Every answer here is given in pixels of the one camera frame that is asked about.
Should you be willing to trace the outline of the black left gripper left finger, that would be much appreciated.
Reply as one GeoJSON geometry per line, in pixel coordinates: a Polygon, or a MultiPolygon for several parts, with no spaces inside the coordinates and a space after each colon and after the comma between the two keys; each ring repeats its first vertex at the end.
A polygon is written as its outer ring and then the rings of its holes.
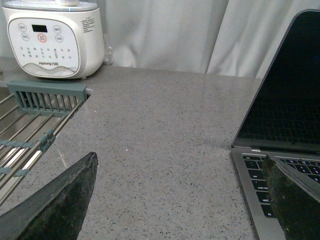
{"type": "Polygon", "coordinates": [[[2,240],[75,240],[94,191],[98,157],[90,152],[0,217],[2,240]]]}

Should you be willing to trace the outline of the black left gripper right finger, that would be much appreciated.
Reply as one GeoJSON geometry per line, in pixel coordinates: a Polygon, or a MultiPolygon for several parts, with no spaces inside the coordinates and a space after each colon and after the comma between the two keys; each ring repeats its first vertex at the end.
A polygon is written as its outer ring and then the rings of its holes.
{"type": "Polygon", "coordinates": [[[320,184],[268,154],[262,164],[271,208],[287,240],[320,238],[320,184]]]}

